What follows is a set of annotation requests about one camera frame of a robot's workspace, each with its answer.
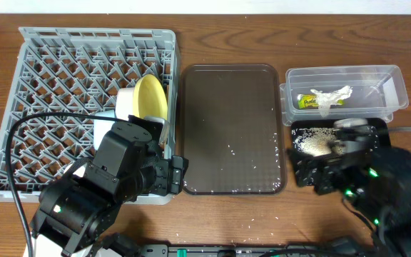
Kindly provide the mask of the blue bowl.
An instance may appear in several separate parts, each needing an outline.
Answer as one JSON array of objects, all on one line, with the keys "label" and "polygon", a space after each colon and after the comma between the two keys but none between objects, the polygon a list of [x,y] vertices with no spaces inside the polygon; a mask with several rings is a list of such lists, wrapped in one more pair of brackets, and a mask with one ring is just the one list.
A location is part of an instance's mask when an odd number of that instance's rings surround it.
[{"label": "blue bowl", "polygon": [[[116,117],[114,110],[98,112],[96,113],[96,116],[106,117],[106,118]],[[106,120],[100,120],[100,119],[93,120],[93,147],[96,151],[101,145],[103,137],[108,131],[111,130],[111,127],[113,124],[114,124],[114,121],[106,121]]]}]

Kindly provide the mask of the yellow round plate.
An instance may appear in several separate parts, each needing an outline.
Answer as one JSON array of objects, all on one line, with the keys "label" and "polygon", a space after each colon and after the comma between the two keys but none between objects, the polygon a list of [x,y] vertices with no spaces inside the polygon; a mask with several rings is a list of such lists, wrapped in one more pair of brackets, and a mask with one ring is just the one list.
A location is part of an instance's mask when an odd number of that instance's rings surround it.
[{"label": "yellow round plate", "polygon": [[138,80],[133,92],[133,115],[167,119],[168,104],[160,81],[152,74]]}]

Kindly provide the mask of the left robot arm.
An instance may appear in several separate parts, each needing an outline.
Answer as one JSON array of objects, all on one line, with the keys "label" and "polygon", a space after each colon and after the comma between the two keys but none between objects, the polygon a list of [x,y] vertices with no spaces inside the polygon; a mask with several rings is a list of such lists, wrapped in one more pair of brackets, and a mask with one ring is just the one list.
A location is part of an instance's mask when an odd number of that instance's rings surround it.
[{"label": "left robot arm", "polygon": [[93,158],[77,160],[41,192],[32,237],[44,236],[62,256],[72,256],[113,225],[124,203],[143,194],[179,194],[188,159],[163,157],[162,129],[135,116],[114,122]]}]

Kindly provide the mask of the white tissue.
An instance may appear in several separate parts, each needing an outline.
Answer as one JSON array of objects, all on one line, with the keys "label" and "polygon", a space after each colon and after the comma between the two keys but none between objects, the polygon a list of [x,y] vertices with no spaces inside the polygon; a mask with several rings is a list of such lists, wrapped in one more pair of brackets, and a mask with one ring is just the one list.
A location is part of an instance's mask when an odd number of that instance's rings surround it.
[{"label": "white tissue", "polygon": [[315,89],[310,90],[316,97],[319,113],[322,117],[326,117],[330,113],[331,106],[342,106],[345,99],[351,97],[352,87],[344,86],[341,89],[332,92],[322,92]]}]

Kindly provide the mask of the white cup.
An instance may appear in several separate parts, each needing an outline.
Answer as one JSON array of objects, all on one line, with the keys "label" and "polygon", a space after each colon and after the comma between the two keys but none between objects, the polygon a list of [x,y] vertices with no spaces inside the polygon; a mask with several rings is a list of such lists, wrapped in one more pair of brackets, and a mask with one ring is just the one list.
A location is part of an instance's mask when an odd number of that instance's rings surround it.
[{"label": "white cup", "polygon": [[85,163],[79,163],[79,162],[70,163],[69,165],[65,167],[63,177],[69,177],[69,176],[75,175],[81,178],[83,177],[85,170],[86,170]]}]

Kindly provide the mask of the pink bowl with rice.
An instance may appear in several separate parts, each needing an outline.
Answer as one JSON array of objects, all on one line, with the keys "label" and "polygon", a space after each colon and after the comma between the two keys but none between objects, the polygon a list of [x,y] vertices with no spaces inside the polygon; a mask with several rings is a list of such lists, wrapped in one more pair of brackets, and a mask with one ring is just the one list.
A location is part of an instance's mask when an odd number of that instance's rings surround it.
[{"label": "pink bowl with rice", "polygon": [[133,98],[134,87],[122,88],[118,90],[116,96],[116,118],[128,120],[130,115],[133,115]]}]

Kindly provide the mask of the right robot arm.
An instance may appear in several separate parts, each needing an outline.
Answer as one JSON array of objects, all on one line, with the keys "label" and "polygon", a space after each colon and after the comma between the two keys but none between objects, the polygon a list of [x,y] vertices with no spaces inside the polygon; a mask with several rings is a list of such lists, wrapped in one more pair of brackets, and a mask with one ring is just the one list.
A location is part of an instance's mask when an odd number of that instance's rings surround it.
[{"label": "right robot arm", "polygon": [[299,187],[342,203],[370,230],[375,256],[411,256],[411,153],[367,148],[342,155],[311,156],[287,150]]}]

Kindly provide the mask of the green yellow snack wrapper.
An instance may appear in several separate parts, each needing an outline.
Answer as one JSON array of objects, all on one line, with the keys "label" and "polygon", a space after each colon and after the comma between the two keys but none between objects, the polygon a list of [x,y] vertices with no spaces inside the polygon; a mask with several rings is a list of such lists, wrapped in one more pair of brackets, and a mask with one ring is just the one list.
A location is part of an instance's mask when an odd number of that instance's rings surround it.
[{"label": "green yellow snack wrapper", "polygon": [[332,102],[332,98],[327,96],[319,96],[315,94],[298,94],[297,103],[298,108],[303,110],[319,109],[326,103],[329,103],[332,106],[343,106],[345,104],[345,100],[337,99],[335,102]]}]

